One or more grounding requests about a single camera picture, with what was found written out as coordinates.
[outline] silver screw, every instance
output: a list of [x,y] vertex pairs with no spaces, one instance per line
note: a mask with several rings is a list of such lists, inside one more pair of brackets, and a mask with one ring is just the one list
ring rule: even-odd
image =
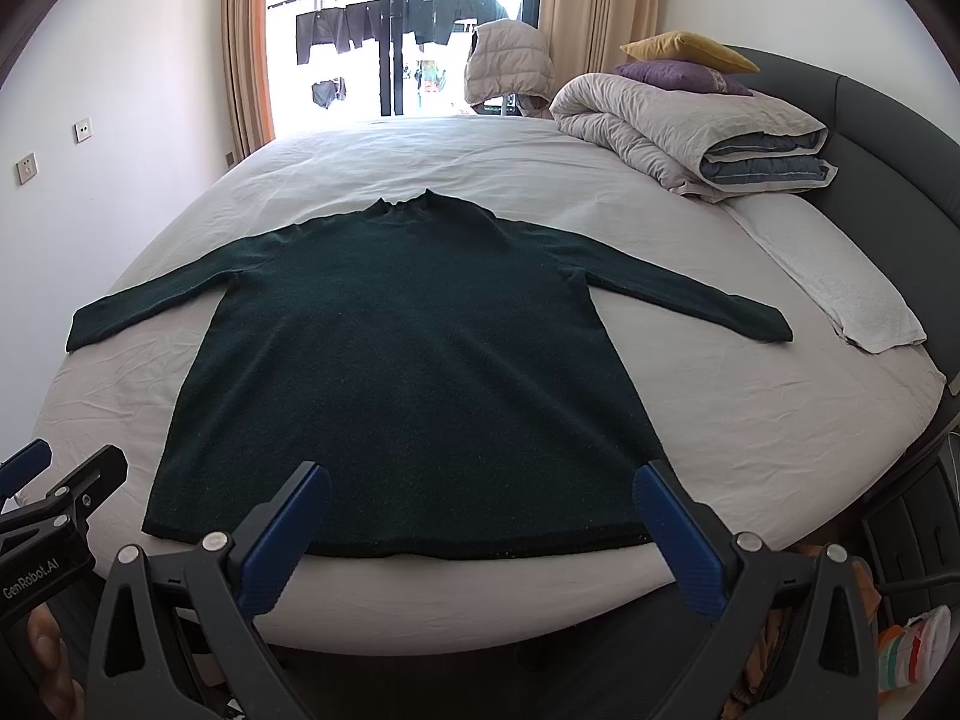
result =
[[136,544],[127,544],[117,553],[117,560],[129,563],[140,557],[140,548]]
[[757,536],[756,533],[744,531],[736,535],[736,545],[744,552],[760,552],[760,547],[763,546],[763,539]]
[[219,552],[224,548],[224,546],[227,546],[228,541],[229,538],[227,538],[226,533],[223,531],[214,531],[213,533],[208,533],[206,536],[204,536],[201,543],[203,544],[203,549],[206,551]]
[[831,544],[827,546],[827,557],[833,560],[833,562],[846,562],[848,554],[839,544]]

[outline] sweater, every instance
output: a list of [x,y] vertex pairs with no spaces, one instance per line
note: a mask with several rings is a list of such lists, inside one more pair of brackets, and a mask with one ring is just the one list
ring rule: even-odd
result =
[[664,450],[590,299],[612,290],[757,341],[775,308],[430,191],[243,238],[74,317],[67,351],[226,293],[174,408],[143,530],[232,530],[304,460],[333,500],[309,551],[449,559],[649,541]]

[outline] gray headboard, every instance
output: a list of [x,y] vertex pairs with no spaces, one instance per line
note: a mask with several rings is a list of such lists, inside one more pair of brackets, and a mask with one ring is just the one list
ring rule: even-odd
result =
[[808,111],[830,130],[824,159],[839,167],[803,196],[896,285],[947,376],[922,452],[960,413],[960,145],[919,114],[858,81],[774,53],[736,47],[760,67],[738,74],[752,89]]

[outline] bed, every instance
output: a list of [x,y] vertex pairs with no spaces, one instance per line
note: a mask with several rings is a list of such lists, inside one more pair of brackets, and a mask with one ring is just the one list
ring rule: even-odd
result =
[[[960,338],[950,330],[960,326],[960,300],[957,285],[936,276],[960,272],[960,194],[949,173],[960,146],[854,81],[747,54],[763,73],[743,80],[834,130],[825,156],[839,175],[810,200],[898,286],[928,332],[925,348],[868,355],[849,346],[721,206],[670,194],[613,153],[534,119],[383,119],[272,143],[171,223],[115,288],[243,236],[430,188],[774,305],[794,329],[789,346],[592,293],[690,494],[733,531],[784,547],[909,466],[954,423],[958,398],[944,382],[960,370]],[[51,386],[35,433],[53,447],[54,466],[26,501],[105,443],[123,448],[131,465],[126,485],[91,519],[102,573],[126,543],[151,553],[184,547],[146,536],[140,524],[176,395],[221,295],[78,350]],[[301,649],[453,652],[558,630],[669,581],[653,544],[522,560],[308,556],[257,624],[267,641]]]

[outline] blue rubber pad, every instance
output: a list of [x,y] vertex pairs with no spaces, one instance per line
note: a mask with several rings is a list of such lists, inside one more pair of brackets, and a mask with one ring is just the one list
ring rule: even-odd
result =
[[650,466],[634,474],[634,506],[696,613],[720,619],[727,606],[723,565],[688,512]]
[[0,498],[13,498],[50,467],[50,445],[36,439],[0,464]]
[[240,572],[237,607],[250,621],[270,611],[330,508],[330,475],[314,466],[266,527]]

